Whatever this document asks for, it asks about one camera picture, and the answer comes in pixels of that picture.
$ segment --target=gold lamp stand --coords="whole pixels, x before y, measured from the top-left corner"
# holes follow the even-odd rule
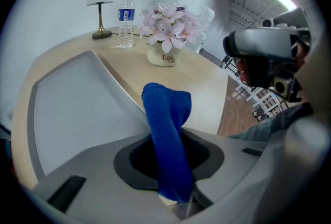
[[[98,31],[92,34],[92,38],[97,40],[97,39],[104,39],[107,37],[110,37],[112,35],[112,31],[105,30],[102,25],[102,15],[101,15],[101,4],[102,3],[97,3],[99,6],[99,28]]]

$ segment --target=person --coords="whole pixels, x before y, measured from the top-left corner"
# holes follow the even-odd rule
[[[305,57],[309,52],[309,47],[301,41],[297,42],[292,50],[296,58],[296,66],[299,69],[305,63]],[[247,83],[248,74],[243,61],[236,62],[236,68],[240,80]],[[276,131],[288,129],[288,127],[297,119],[312,114],[312,108],[309,102],[299,104],[281,111],[277,115],[270,117],[258,125],[252,126],[246,131],[229,136],[234,139],[268,142],[272,134]]]

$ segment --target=hand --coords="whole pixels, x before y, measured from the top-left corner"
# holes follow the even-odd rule
[[[296,47],[293,48],[292,53],[295,54],[297,68],[300,69],[305,63],[305,57],[308,54],[309,46],[305,43],[298,41]],[[238,61],[236,63],[236,68],[240,73],[239,78],[242,82],[248,83],[248,74],[243,61]]]

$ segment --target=black slot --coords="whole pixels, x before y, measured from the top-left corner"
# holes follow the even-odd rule
[[[65,213],[85,183],[86,178],[77,175],[69,177],[47,201],[51,206]]]
[[[262,150],[259,150],[257,148],[251,148],[251,147],[246,147],[242,151],[247,153],[247,154],[258,156],[258,157],[260,157],[263,153]]]

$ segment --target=wooden floor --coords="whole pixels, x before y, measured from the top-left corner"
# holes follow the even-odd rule
[[[246,101],[248,95],[242,89],[236,92],[237,86],[238,84],[228,77],[227,96],[217,132],[220,136],[230,136],[259,123],[253,117],[252,104]]]

